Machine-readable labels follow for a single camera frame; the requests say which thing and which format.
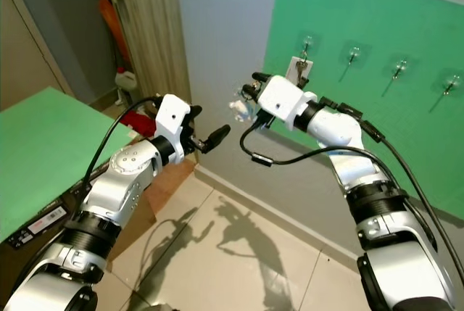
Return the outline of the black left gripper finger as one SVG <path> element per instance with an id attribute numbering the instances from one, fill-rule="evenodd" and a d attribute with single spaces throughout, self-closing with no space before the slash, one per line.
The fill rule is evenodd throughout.
<path id="1" fill-rule="evenodd" d="M 223 139 L 230 133 L 230 125 L 223 125 L 222 128 L 218 128 L 212 134 L 209 134 L 206 139 L 206 153 L 213 151 L 216 146 L 219 146 Z"/>

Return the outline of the keys with white charm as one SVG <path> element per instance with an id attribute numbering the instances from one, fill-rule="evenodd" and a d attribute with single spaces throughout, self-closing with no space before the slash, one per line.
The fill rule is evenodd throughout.
<path id="1" fill-rule="evenodd" d="M 252 100 L 242 88 L 236 89 L 234 96 L 235 99 L 228 105 L 233 118 L 241 123 L 250 123 L 255 115 Z"/>

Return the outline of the red cloth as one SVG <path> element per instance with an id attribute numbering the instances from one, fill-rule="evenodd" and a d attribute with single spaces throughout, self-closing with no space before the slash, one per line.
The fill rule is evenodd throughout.
<path id="1" fill-rule="evenodd" d="M 145 136 L 145 138 L 152 138 L 157 129 L 156 122 L 152 117 L 135 111 L 127 112 L 126 115 L 120 119 L 120 123 L 128 126 L 139 135 Z"/>

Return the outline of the brown cardboard box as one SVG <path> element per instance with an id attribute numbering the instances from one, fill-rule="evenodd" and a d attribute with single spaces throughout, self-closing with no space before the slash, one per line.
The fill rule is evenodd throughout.
<path id="1" fill-rule="evenodd" d="M 124 308 L 128 299 L 130 288 L 135 286 L 137 274 L 142 273 L 149 264 L 149 258 L 143 258 L 144 254 L 153 252 L 153 248 L 142 249 L 143 242 L 152 237 L 157 225 L 167 220 L 166 215 L 160 215 L 159 211 L 165 208 L 169 199 L 181 188 L 184 181 L 193 173 L 194 162 L 186 159 L 179 165 L 168 165 L 165 172 L 154 178 L 141 195 L 135 212 L 133 212 L 127 227 L 119 235 L 118 241 L 112 248 L 107 267 L 102 280 L 94 285 L 97 293 L 97 311 L 116 310 Z M 26 269 L 34 254 L 41 250 L 44 244 L 50 242 L 55 234 L 63 228 L 65 222 L 75 211 L 77 206 L 78 186 L 69 188 L 63 194 L 53 199 L 50 204 L 44 205 L 40 211 L 30 216 L 23 226 L 17 229 L 13 238 L 4 241 L 1 245 L 1 301 L 6 304 L 14 294 L 13 285 L 23 269 Z M 34 218 L 44 214 L 57 205 L 67 208 L 67 215 L 57 224 L 50 227 L 40 236 L 34 236 L 26 227 Z"/>

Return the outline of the white bottle with red cap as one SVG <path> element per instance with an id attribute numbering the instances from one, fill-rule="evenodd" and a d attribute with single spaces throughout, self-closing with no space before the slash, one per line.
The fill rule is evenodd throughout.
<path id="1" fill-rule="evenodd" d="M 138 88 L 138 81 L 135 73 L 126 70 L 125 67 L 118 67 L 114 76 L 114 83 L 123 91 L 132 92 Z"/>

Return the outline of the green table cover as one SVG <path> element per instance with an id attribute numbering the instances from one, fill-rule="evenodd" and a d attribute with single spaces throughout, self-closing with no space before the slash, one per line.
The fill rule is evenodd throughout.
<path id="1" fill-rule="evenodd" d="M 0 113 L 2 239 L 83 178 L 113 122 L 53 88 Z"/>

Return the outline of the orange plastic object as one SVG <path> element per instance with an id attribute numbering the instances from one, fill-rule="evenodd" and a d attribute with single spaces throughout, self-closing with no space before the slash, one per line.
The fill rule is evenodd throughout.
<path id="1" fill-rule="evenodd" d="M 126 45 L 125 35 L 123 35 L 122 26 L 120 26 L 120 20 L 115 7 L 110 0 L 97 0 L 97 9 L 105 20 L 107 28 L 109 28 L 109 31 L 112 33 L 112 37 L 118 47 L 120 56 L 123 58 L 123 62 L 127 66 L 130 66 L 131 54 Z"/>

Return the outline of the white box label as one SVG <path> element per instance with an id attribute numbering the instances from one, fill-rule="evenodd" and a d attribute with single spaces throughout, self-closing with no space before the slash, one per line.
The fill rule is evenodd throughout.
<path id="1" fill-rule="evenodd" d="M 26 229 L 34 236 L 40 236 L 48 231 L 50 227 L 57 224 L 64 216 L 67 215 L 67 208 L 63 205 L 57 205 L 54 209 L 49 209 L 44 214 L 34 218 Z"/>

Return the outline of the grey door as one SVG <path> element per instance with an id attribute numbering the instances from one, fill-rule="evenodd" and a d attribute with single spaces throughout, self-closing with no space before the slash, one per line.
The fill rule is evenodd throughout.
<path id="1" fill-rule="evenodd" d="M 0 45 L 1 112 L 46 88 L 72 96 L 25 0 L 1 0 Z"/>

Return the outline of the clear adhesive wall hook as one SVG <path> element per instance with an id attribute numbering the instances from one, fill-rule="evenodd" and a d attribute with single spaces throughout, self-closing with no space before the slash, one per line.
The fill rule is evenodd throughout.
<path id="1" fill-rule="evenodd" d="M 384 89 L 381 92 L 381 98 L 388 94 L 390 88 L 398 81 L 399 77 L 407 70 L 409 66 L 409 56 L 395 56 L 391 62 L 384 67 L 382 73 L 387 77 Z"/>
<path id="2" fill-rule="evenodd" d="M 453 96 L 459 96 L 461 92 L 464 92 L 464 72 L 461 70 L 442 72 L 437 79 L 428 85 L 428 89 L 436 95 L 434 103 L 428 109 L 428 112 L 432 113 L 446 98 L 453 98 Z"/>
<path id="3" fill-rule="evenodd" d="M 338 82 L 342 82 L 345 79 L 345 76 L 352 68 L 352 65 L 361 58 L 362 55 L 368 52 L 368 44 L 367 43 L 359 43 L 356 41 L 349 41 L 346 42 L 344 45 L 344 69 L 339 76 Z"/>
<path id="4" fill-rule="evenodd" d="M 317 33 L 305 30 L 298 35 L 297 55 L 301 59 L 309 59 L 316 52 L 321 37 Z"/>

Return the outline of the green wall sheet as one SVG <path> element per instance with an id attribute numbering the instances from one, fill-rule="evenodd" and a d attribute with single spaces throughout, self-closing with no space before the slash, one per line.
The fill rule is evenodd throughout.
<path id="1" fill-rule="evenodd" d="M 275 0 L 264 72 L 283 75 L 305 30 L 321 40 L 307 89 L 346 103 L 385 134 L 404 157 L 435 208 L 464 220 L 464 92 L 428 112 L 428 86 L 447 70 L 464 72 L 464 5 L 444 0 Z M 368 52 L 344 81 L 344 45 Z M 395 56 L 409 66 L 381 98 L 384 67 Z"/>

